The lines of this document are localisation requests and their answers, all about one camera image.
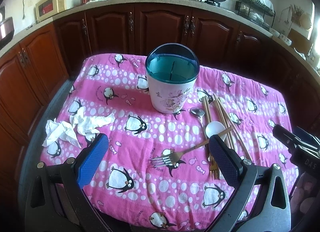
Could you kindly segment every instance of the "silver fork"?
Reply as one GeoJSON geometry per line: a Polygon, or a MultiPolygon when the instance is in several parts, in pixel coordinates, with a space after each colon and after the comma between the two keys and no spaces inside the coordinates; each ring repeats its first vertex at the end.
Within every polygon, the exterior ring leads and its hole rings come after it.
{"type": "MultiPolygon", "coordinates": [[[[221,137],[222,135],[230,132],[232,129],[233,129],[233,127],[229,127],[226,130],[223,130],[221,133],[218,133],[218,135],[221,137]]],[[[190,152],[192,150],[198,149],[201,146],[206,145],[207,143],[209,143],[209,139],[205,140],[202,143],[197,144],[196,146],[193,146],[193,147],[191,147],[189,149],[186,149],[184,151],[173,152],[173,153],[170,153],[168,155],[164,155],[164,156],[161,156],[161,157],[153,158],[153,159],[150,160],[150,163],[154,168],[167,166],[167,165],[170,165],[170,164],[174,165],[176,162],[178,162],[181,159],[182,155],[184,155],[184,154],[186,154],[186,153],[188,153],[188,152],[190,152]]]]}

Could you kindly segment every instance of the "silver spoon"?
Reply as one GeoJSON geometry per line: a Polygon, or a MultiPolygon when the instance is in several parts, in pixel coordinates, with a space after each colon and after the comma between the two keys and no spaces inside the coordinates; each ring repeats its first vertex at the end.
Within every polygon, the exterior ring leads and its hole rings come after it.
{"type": "Polygon", "coordinates": [[[207,138],[207,135],[206,135],[205,129],[204,129],[204,125],[203,125],[203,116],[205,115],[205,111],[202,110],[201,108],[192,107],[190,109],[190,112],[192,114],[194,114],[200,120],[200,123],[201,123],[201,126],[202,126],[202,130],[203,130],[203,133],[204,133],[204,137],[207,138]]]}

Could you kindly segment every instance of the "cabinet door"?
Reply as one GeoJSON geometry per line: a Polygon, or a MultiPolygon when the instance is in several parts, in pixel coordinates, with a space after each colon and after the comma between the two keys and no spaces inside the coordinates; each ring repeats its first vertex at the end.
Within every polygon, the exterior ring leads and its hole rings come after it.
{"type": "Polygon", "coordinates": [[[71,77],[79,74],[83,61],[91,55],[84,12],[54,21],[60,51],[71,77]]]}
{"type": "Polygon", "coordinates": [[[230,43],[237,37],[239,23],[219,14],[193,9],[187,46],[194,51],[201,65],[225,67],[230,43]]]}
{"type": "Polygon", "coordinates": [[[165,43],[186,45],[191,8],[160,3],[137,3],[134,39],[137,55],[148,55],[165,43]]]}
{"type": "Polygon", "coordinates": [[[13,129],[29,141],[45,110],[46,101],[34,80],[26,76],[26,63],[19,46],[13,47],[0,60],[0,104],[14,123],[13,129]]]}
{"type": "Polygon", "coordinates": [[[87,10],[86,18],[92,54],[134,54],[133,4],[119,4],[87,10]]]}
{"type": "Polygon", "coordinates": [[[50,23],[24,38],[20,46],[28,70],[34,72],[34,81],[40,83],[39,89],[44,90],[43,95],[50,101],[68,78],[53,24],[50,23]]]}

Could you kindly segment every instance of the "wooden cabinet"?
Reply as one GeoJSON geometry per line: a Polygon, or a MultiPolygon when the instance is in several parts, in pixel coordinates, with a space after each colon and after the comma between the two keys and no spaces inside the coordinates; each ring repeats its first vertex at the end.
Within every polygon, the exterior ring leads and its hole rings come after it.
{"type": "Polygon", "coordinates": [[[135,54],[134,4],[109,5],[86,11],[92,54],[135,54]]]}
{"type": "Polygon", "coordinates": [[[225,58],[237,38],[239,23],[225,16],[193,9],[187,46],[203,66],[225,67],[225,58]]]}
{"type": "Polygon", "coordinates": [[[54,26],[67,71],[77,77],[83,61],[91,55],[85,13],[63,17],[54,21],[54,26]]]}
{"type": "Polygon", "coordinates": [[[170,4],[135,4],[135,54],[148,55],[165,43],[186,45],[191,10],[190,7],[170,4]]]}

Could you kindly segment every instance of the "cartoon penguin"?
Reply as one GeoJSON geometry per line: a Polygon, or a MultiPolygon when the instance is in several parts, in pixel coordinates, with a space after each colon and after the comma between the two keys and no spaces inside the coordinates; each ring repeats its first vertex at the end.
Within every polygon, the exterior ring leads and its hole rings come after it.
{"type": "Polygon", "coordinates": [[[81,102],[80,102],[80,100],[74,100],[73,102],[72,102],[72,104],[70,105],[70,107],[69,107],[69,109],[68,109],[68,112],[71,114],[71,115],[75,115],[77,112],[78,112],[78,110],[79,110],[79,108],[80,107],[82,107],[82,104],[81,104],[81,102]]]}
{"type": "Polygon", "coordinates": [[[61,147],[58,140],[49,145],[47,153],[52,156],[51,158],[57,157],[61,154],[61,147]]]}
{"type": "Polygon", "coordinates": [[[145,77],[138,76],[137,89],[142,89],[145,92],[149,91],[149,84],[145,77]]]}
{"type": "Polygon", "coordinates": [[[262,86],[262,85],[260,86],[260,88],[261,88],[261,91],[262,91],[262,93],[264,94],[264,96],[267,97],[269,91],[267,91],[267,90],[264,88],[264,86],[262,86]]]}
{"type": "Polygon", "coordinates": [[[177,120],[177,115],[181,114],[183,111],[185,111],[184,109],[180,109],[178,112],[174,113],[173,116],[174,118],[177,120]]]}
{"type": "Polygon", "coordinates": [[[269,146],[269,141],[266,137],[264,137],[263,135],[258,136],[258,141],[259,141],[259,147],[260,149],[265,149],[267,150],[268,146],[269,146]]]}
{"type": "Polygon", "coordinates": [[[258,110],[256,104],[249,98],[247,98],[247,106],[249,112],[256,112],[258,110]]]}
{"type": "Polygon", "coordinates": [[[108,104],[108,100],[111,100],[115,97],[119,97],[118,95],[115,94],[115,91],[113,91],[113,88],[112,87],[107,87],[104,92],[103,92],[103,95],[106,99],[106,103],[108,104]]]}
{"type": "Polygon", "coordinates": [[[228,87],[228,90],[230,92],[230,87],[232,86],[232,84],[234,84],[235,82],[230,80],[230,77],[228,77],[226,74],[222,74],[222,80],[223,82],[226,84],[226,86],[228,87]]]}
{"type": "Polygon", "coordinates": [[[90,68],[88,76],[95,77],[97,74],[99,74],[99,68],[97,67],[97,65],[94,65],[90,68]]]}
{"type": "Polygon", "coordinates": [[[282,153],[279,153],[279,160],[282,162],[282,164],[284,165],[284,168],[286,169],[285,167],[285,164],[287,163],[287,157],[285,157],[282,153]]]}
{"type": "Polygon", "coordinates": [[[282,104],[279,104],[279,110],[280,110],[280,113],[282,114],[285,114],[286,112],[285,107],[282,104]]]}
{"type": "Polygon", "coordinates": [[[202,203],[202,205],[205,207],[215,204],[214,208],[216,208],[220,204],[220,202],[224,200],[225,197],[225,192],[221,190],[217,185],[215,185],[215,188],[204,186],[204,202],[202,203]]]}
{"type": "Polygon", "coordinates": [[[130,177],[129,173],[125,168],[124,171],[120,171],[115,169],[114,167],[111,168],[111,173],[109,176],[109,180],[106,183],[106,188],[114,188],[114,189],[121,189],[118,193],[123,193],[129,189],[134,187],[134,181],[130,177]]]}
{"type": "Polygon", "coordinates": [[[202,98],[204,96],[207,96],[208,97],[208,102],[209,104],[213,102],[213,97],[211,95],[208,94],[208,92],[206,90],[198,90],[197,89],[197,92],[198,92],[198,98],[199,98],[199,102],[202,103],[202,98]]]}
{"type": "Polygon", "coordinates": [[[123,57],[123,55],[120,55],[120,54],[116,54],[116,55],[115,55],[115,61],[116,61],[117,64],[118,64],[118,68],[120,68],[120,64],[122,64],[124,60],[127,61],[127,59],[125,59],[125,58],[123,57]]]}
{"type": "Polygon", "coordinates": [[[241,122],[243,121],[242,119],[240,119],[235,113],[229,113],[230,119],[231,121],[233,121],[236,125],[241,124],[241,122]]]}
{"type": "Polygon", "coordinates": [[[149,217],[151,225],[158,229],[165,229],[168,227],[176,226],[175,224],[169,223],[164,212],[153,212],[149,217]]]}
{"type": "Polygon", "coordinates": [[[135,134],[141,133],[147,129],[147,124],[138,116],[134,117],[129,115],[127,123],[124,127],[126,131],[136,132],[135,134]]]}

